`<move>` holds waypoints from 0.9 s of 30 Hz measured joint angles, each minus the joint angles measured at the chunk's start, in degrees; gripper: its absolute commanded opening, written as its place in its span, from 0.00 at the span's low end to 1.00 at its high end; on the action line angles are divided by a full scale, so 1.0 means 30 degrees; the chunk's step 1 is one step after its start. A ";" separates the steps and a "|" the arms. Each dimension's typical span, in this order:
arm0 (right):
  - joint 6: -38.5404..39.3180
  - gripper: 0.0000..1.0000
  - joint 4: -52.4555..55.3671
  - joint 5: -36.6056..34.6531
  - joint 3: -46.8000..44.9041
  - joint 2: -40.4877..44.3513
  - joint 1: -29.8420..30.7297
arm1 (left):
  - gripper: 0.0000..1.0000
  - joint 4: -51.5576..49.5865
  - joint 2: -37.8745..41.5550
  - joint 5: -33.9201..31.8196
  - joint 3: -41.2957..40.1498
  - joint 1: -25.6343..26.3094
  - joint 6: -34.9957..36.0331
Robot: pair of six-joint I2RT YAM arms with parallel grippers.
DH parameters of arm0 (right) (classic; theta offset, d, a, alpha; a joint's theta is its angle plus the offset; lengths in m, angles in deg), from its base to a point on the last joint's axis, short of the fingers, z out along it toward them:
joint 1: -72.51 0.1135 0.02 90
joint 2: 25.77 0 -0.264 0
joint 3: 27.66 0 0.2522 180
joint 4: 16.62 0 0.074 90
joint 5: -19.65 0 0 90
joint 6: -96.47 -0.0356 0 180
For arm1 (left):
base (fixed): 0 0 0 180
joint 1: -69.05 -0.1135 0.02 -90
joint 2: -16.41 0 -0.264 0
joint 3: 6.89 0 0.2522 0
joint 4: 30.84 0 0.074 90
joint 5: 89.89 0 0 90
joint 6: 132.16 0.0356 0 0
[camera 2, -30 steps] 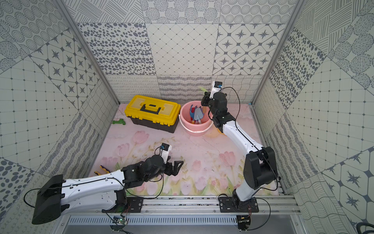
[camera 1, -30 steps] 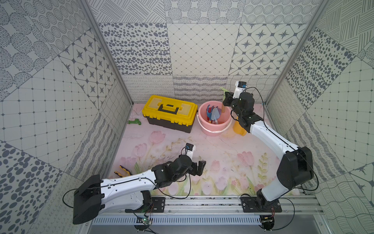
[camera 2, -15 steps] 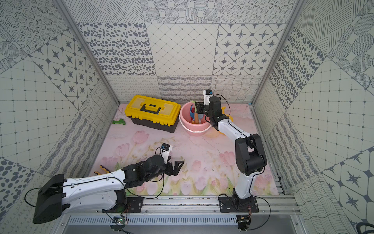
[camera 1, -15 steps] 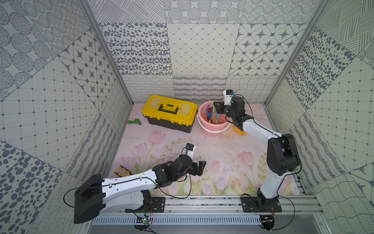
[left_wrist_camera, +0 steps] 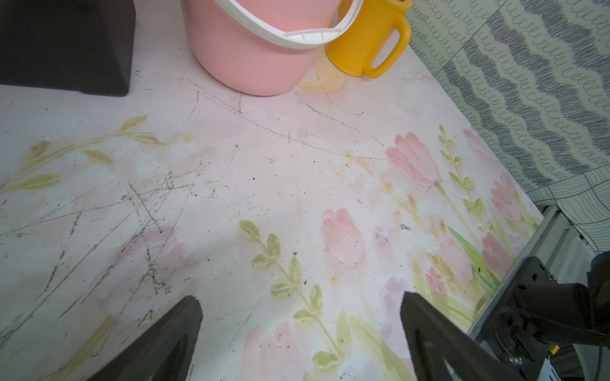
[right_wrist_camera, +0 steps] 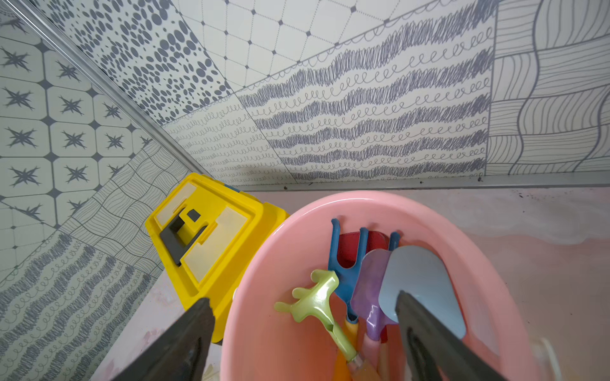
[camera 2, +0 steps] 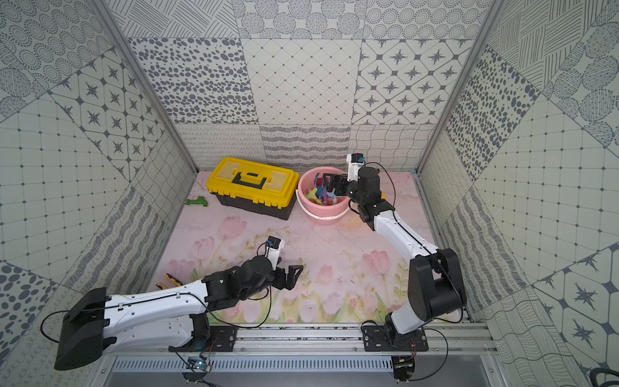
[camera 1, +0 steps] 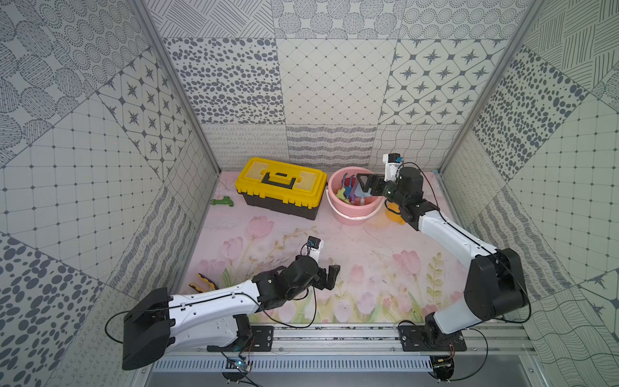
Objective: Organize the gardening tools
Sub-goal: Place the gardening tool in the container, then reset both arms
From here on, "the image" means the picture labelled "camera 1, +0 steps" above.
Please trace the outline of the light blue trowel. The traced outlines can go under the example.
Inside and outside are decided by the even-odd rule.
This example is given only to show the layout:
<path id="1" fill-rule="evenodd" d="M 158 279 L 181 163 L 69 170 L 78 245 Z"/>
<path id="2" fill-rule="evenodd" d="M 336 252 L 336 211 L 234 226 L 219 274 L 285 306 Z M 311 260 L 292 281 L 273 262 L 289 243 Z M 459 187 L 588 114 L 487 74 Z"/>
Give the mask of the light blue trowel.
<path id="1" fill-rule="evenodd" d="M 370 191 L 364 192 L 359 185 L 356 185 L 351 190 L 350 201 L 352 205 L 364 206 L 366 204 L 366 199 L 371 197 L 372 193 Z"/>

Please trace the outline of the blue fork yellow handle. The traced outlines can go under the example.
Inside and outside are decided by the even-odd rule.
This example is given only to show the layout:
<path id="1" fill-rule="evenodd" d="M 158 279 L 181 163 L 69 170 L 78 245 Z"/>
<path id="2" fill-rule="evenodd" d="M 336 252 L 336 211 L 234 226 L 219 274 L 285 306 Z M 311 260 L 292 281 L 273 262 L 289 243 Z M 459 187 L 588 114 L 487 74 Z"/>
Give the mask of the blue fork yellow handle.
<path id="1" fill-rule="evenodd" d="M 350 201 L 351 190 L 353 189 L 353 186 L 354 186 L 354 180 L 355 180 L 354 176 L 348 176 L 348 174 L 344 174 L 343 176 L 342 188 L 346 189 L 346 197 L 349 199 L 349 201 Z"/>

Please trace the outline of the yellow watering can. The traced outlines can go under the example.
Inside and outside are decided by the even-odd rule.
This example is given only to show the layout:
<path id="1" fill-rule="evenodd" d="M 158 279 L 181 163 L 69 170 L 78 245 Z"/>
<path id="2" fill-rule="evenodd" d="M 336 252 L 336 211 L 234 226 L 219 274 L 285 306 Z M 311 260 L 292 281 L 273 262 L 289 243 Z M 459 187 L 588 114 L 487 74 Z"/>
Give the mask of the yellow watering can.
<path id="1" fill-rule="evenodd" d="M 398 205 L 389 201 L 385 201 L 385 206 L 385 214 L 390 221 L 398 223 L 400 225 L 406 224 L 404 219 L 400 216 Z"/>

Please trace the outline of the pink plastic bucket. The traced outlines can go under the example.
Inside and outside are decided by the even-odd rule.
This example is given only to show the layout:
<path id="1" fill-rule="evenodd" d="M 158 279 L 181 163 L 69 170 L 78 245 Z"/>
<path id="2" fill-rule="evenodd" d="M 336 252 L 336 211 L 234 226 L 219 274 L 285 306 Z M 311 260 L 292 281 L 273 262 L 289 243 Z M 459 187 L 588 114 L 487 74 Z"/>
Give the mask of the pink plastic bucket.
<path id="1" fill-rule="evenodd" d="M 359 226 L 377 215 L 380 209 L 384 207 L 383 202 L 385 199 L 383 197 L 372 196 L 366 198 L 363 206 L 357 206 L 354 204 L 347 204 L 336 196 L 337 192 L 343 188 L 344 175 L 351 177 L 356 174 L 370 174 L 370 172 L 370 170 L 362 167 L 349 166 L 333 172 L 328 178 L 327 187 L 325 188 L 325 198 L 335 218 L 341 222 L 341 224 Z"/>

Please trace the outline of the purple shovel pink handle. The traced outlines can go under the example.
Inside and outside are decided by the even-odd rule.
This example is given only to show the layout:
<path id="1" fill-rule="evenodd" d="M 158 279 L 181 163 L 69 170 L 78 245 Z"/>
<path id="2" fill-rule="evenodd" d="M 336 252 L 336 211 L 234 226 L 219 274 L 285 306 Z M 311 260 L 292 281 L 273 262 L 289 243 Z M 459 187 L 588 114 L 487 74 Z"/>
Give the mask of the purple shovel pink handle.
<path id="1" fill-rule="evenodd" d="M 364 206 L 365 193 L 361 188 L 356 176 L 351 178 L 350 190 L 348 191 L 348 199 L 352 205 Z"/>

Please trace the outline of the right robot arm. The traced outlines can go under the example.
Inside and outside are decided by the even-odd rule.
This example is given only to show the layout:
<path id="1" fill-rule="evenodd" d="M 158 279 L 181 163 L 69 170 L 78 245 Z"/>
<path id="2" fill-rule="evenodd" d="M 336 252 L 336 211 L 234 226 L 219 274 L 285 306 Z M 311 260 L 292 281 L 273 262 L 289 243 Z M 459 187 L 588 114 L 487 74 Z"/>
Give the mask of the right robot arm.
<path id="1" fill-rule="evenodd" d="M 452 343 L 467 328 L 530 305 L 520 256 L 476 238 L 444 216 L 423 197 L 424 174 L 415 167 L 397 167 L 390 176 L 358 174 L 361 190 L 394 203 L 414 230 L 441 244 L 467 269 L 461 300 L 425 317 L 424 344 L 438 348 Z"/>

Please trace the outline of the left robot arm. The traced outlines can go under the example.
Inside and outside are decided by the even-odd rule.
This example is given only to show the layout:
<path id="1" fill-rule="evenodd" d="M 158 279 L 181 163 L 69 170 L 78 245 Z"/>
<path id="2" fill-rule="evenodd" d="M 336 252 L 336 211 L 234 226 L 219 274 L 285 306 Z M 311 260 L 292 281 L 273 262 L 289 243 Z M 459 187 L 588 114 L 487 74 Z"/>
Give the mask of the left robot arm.
<path id="1" fill-rule="evenodd" d="M 242 350 L 251 342 L 248 318 L 284 306 L 309 288 L 333 290 L 338 265 L 324 269 L 312 256 L 257 274 L 228 288 L 195 295 L 151 291 L 123 318 L 125 371 L 153 364 L 168 352 L 206 346 Z"/>

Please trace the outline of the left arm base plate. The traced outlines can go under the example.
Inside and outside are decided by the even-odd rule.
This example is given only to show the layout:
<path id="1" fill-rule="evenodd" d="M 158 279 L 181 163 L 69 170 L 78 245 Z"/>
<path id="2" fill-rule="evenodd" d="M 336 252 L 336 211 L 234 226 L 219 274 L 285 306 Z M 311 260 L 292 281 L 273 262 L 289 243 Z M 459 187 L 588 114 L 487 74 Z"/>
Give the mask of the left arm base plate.
<path id="1" fill-rule="evenodd" d="M 235 339 L 225 347 L 209 345 L 208 352 L 270 352 L 274 326 L 251 325 L 235 332 Z"/>

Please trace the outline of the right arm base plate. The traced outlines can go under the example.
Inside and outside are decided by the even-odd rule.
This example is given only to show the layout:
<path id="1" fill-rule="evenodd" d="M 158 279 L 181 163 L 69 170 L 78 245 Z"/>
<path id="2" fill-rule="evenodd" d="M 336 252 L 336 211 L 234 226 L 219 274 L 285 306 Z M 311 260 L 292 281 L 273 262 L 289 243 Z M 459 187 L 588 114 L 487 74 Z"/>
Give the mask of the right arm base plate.
<path id="1" fill-rule="evenodd" d="M 397 328 L 404 352 L 465 352 L 462 332 L 444 334 L 438 328 L 400 325 Z"/>

